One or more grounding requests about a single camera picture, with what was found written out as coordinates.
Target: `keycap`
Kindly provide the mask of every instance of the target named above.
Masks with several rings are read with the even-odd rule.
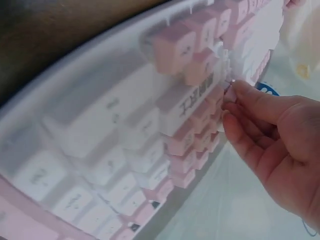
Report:
[[[219,108],[215,114],[210,116],[210,129],[211,133],[215,134],[218,131],[218,125],[220,123],[222,110]]]
[[[221,85],[216,85],[214,89],[209,93],[209,95],[205,98],[205,101],[209,104],[210,114],[215,114],[217,111],[217,105],[219,100],[221,100],[224,96],[224,89]]]
[[[229,102],[235,103],[236,100],[237,100],[237,95],[236,95],[233,87],[231,86],[231,87],[229,87],[228,91],[226,91],[226,93],[223,97],[223,101],[225,103],[229,103]]]
[[[208,124],[200,134],[194,135],[194,149],[196,152],[203,152],[209,145],[211,139],[211,128]]]
[[[196,171],[194,169],[190,169],[188,173],[170,173],[170,178],[173,182],[173,185],[183,189],[189,187],[190,183],[195,179],[195,177]]]
[[[185,174],[196,161],[196,151],[193,146],[189,147],[183,156],[168,155],[170,169],[174,172]]]
[[[135,233],[130,228],[124,228],[117,234],[113,235],[110,240],[132,240],[135,237]]]
[[[159,109],[148,100],[133,112],[119,127],[121,145],[138,150],[159,131]]]
[[[202,52],[213,43],[217,19],[205,10],[192,13],[192,15],[182,21],[189,29],[196,33],[195,48],[196,53]]]
[[[105,186],[126,165],[126,157],[114,131],[84,159],[73,159],[83,176],[92,184]]]
[[[196,161],[193,167],[197,170],[201,170],[206,162],[209,159],[209,151],[207,148],[204,149],[203,152],[197,152],[196,153]]]
[[[66,178],[43,201],[43,205],[59,218],[72,222],[80,215],[94,197],[72,176]]]
[[[225,5],[231,9],[230,24],[239,24],[248,14],[248,0],[225,0]]]
[[[0,236],[8,240],[57,240],[59,237],[58,232],[33,220],[2,196],[0,196],[0,223]]]
[[[174,184],[168,177],[163,179],[162,182],[154,190],[142,188],[143,193],[148,200],[153,200],[158,203],[164,203],[173,189]]]
[[[68,174],[62,156],[50,150],[34,127],[18,130],[0,147],[0,173],[17,189],[43,200]]]
[[[214,66],[218,58],[210,48],[205,48],[202,52],[195,53],[192,61],[185,69],[184,82],[189,86],[198,86],[203,83],[214,71]]]
[[[85,158],[152,97],[152,78],[152,65],[140,53],[113,58],[56,99],[43,123],[67,155]]]
[[[228,50],[235,49],[243,39],[251,34],[250,28],[255,21],[255,14],[248,14],[238,25],[231,25],[222,35],[224,47]]]
[[[141,188],[154,190],[168,176],[168,166],[169,161],[163,156],[148,172],[134,172],[134,176]]]
[[[200,106],[190,116],[189,121],[192,123],[195,134],[200,134],[210,121],[210,105],[203,101]]]
[[[217,74],[214,70],[201,85],[186,86],[179,82],[156,101],[160,109],[159,131],[162,134],[172,137],[220,81],[214,77],[219,77],[220,63],[215,67],[220,67]]]
[[[231,9],[228,8],[222,1],[217,1],[208,6],[206,11],[216,18],[216,28],[214,37],[220,38],[224,34],[230,24]]]
[[[195,129],[190,121],[186,121],[173,137],[163,136],[166,153],[183,156],[195,141]]]
[[[115,216],[115,213],[108,205],[95,203],[80,217],[80,220],[76,223],[76,227],[92,235],[111,216]]]
[[[101,196],[113,203],[121,203],[128,194],[138,186],[135,176],[129,171],[120,172],[116,178],[103,187],[100,192]]]
[[[112,236],[115,236],[121,231],[122,226],[123,223],[115,216],[110,219],[94,236],[100,240],[111,239]]]
[[[160,31],[153,39],[157,71],[168,75],[180,73],[191,61],[195,44],[196,33],[182,22],[177,22]]]
[[[163,156],[164,152],[164,140],[159,134],[152,136],[139,150],[124,150],[131,169],[138,173],[148,172]]]
[[[220,143],[220,135],[218,133],[211,134],[211,141],[208,146],[209,153],[213,153]]]

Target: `hand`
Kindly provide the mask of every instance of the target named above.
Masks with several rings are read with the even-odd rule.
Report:
[[[244,81],[223,106],[228,140],[274,201],[320,231],[320,102],[273,96]]]
[[[307,0],[284,0],[284,6],[290,10],[292,8],[301,7]]]

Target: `finger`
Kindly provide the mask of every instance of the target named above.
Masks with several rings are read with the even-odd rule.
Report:
[[[274,96],[257,90],[242,80],[233,83],[241,104],[257,119],[277,125],[286,111],[302,101],[302,97]]]
[[[234,115],[240,122],[247,135],[263,149],[268,148],[274,141],[265,136],[262,131],[241,111],[240,106],[234,103],[227,103],[225,109]]]
[[[231,113],[223,115],[223,126],[227,139],[239,156],[251,169],[255,169],[264,150],[246,134],[241,124]]]

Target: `keyboard key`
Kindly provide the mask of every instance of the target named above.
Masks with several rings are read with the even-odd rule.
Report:
[[[24,128],[2,146],[0,172],[35,201],[43,200],[68,174],[62,157],[48,149],[33,127]]]
[[[218,133],[211,134],[211,141],[208,146],[209,153],[213,153],[220,143],[220,135]]]
[[[168,75],[182,72],[192,59],[195,44],[196,33],[182,22],[163,29],[153,39],[157,71]]]
[[[93,234],[111,216],[115,216],[115,213],[109,206],[97,203],[81,217],[76,226],[85,233]]]
[[[118,144],[118,132],[110,134],[85,159],[74,159],[85,178],[92,184],[105,186],[126,165],[123,149]]]
[[[194,149],[196,152],[203,152],[209,145],[211,139],[211,128],[208,124],[200,134],[194,135]]]
[[[119,220],[119,218],[114,217],[110,219],[97,234],[95,234],[95,237],[100,240],[111,239],[112,236],[118,234],[118,231],[120,232],[122,226],[123,223]]]
[[[205,10],[192,13],[190,17],[183,20],[183,23],[196,33],[195,49],[196,53],[202,52],[213,43],[217,19]]]
[[[162,180],[162,182],[154,190],[142,188],[143,193],[148,200],[153,200],[158,203],[164,203],[173,189],[174,184],[167,177]]]
[[[186,121],[173,137],[163,136],[166,153],[183,156],[195,140],[195,129],[190,121]]]
[[[223,2],[217,1],[208,6],[206,11],[216,18],[216,28],[214,37],[220,38],[228,29],[231,18],[231,9],[228,8]]]
[[[191,115],[189,121],[192,123],[195,134],[200,134],[210,121],[210,105],[203,101]]]
[[[239,24],[248,14],[248,0],[225,0],[225,5],[231,9],[230,24]]]
[[[187,173],[196,161],[196,151],[191,146],[183,156],[169,155],[170,169],[174,172]]]
[[[119,127],[125,149],[138,150],[159,131],[159,109],[151,100],[132,113]]]
[[[203,83],[213,73],[214,66],[218,60],[210,48],[205,48],[202,52],[195,53],[184,73],[185,84],[198,86]]]
[[[250,13],[238,25],[230,26],[226,33],[222,36],[224,47],[228,50],[235,49],[243,39],[251,34],[250,28],[254,21],[255,14]]]
[[[172,137],[183,123],[191,116],[202,103],[214,86],[220,81],[214,76],[219,76],[221,66],[211,74],[200,86],[186,86],[178,83],[163,96],[156,105],[160,109],[160,132]]]
[[[216,85],[214,89],[208,94],[205,98],[205,101],[209,104],[210,107],[210,114],[215,114],[217,111],[217,105],[219,100],[224,97],[224,89],[221,85]]]
[[[208,159],[209,151],[207,148],[205,148],[203,152],[196,153],[196,161],[193,167],[197,170],[201,170],[208,161]]]
[[[173,185],[183,189],[189,187],[190,183],[195,179],[195,177],[196,171],[194,169],[190,169],[188,173],[170,173],[170,178],[173,182]]]
[[[86,75],[43,117],[69,156],[86,157],[153,95],[152,67],[139,53],[129,52],[112,61]]]
[[[1,196],[0,223],[0,236],[8,240],[57,240],[59,237],[58,232],[33,220]]]
[[[134,172],[134,176],[141,188],[154,190],[168,176],[168,166],[169,161],[164,156],[148,172]]]
[[[131,169],[137,173],[148,172],[163,156],[165,145],[159,134],[151,137],[139,150],[125,149],[125,156]]]

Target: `white keycap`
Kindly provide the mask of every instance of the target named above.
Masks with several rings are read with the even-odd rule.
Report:
[[[122,222],[117,217],[110,219],[99,233],[95,234],[95,237],[99,240],[109,240],[119,229],[121,229],[122,225]]]
[[[0,173],[35,201],[44,199],[66,176],[60,156],[45,148],[36,130],[25,128],[1,148]]]
[[[220,79],[214,80],[213,75],[210,75],[200,86],[187,86],[179,82],[160,97],[156,105],[160,109],[161,133],[170,137],[175,134],[220,81]]]
[[[86,179],[96,185],[105,186],[125,165],[126,157],[118,144],[118,132],[109,135],[95,151],[85,159],[74,159]]]
[[[132,113],[119,127],[125,149],[140,149],[159,130],[159,109],[151,100]]]
[[[123,215],[132,216],[146,200],[144,193],[138,190],[125,199],[116,210]]]
[[[82,183],[69,176],[41,202],[54,215],[72,222],[94,200]]]
[[[134,176],[141,188],[154,190],[168,176],[170,162],[163,156],[147,173],[135,172]]]
[[[98,203],[88,210],[76,226],[85,233],[93,234],[112,215],[115,213],[109,206]]]
[[[152,64],[130,52],[84,76],[43,118],[67,155],[84,158],[153,94]]]
[[[130,172],[121,177],[112,186],[107,187],[105,192],[101,193],[102,197],[111,203],[120,203],[138,185],[134,175]]]
[[[159,134],[151,137],[139,150],[124,150],[131,169],[138,173],[146,173],[164,154],[164,141]]]

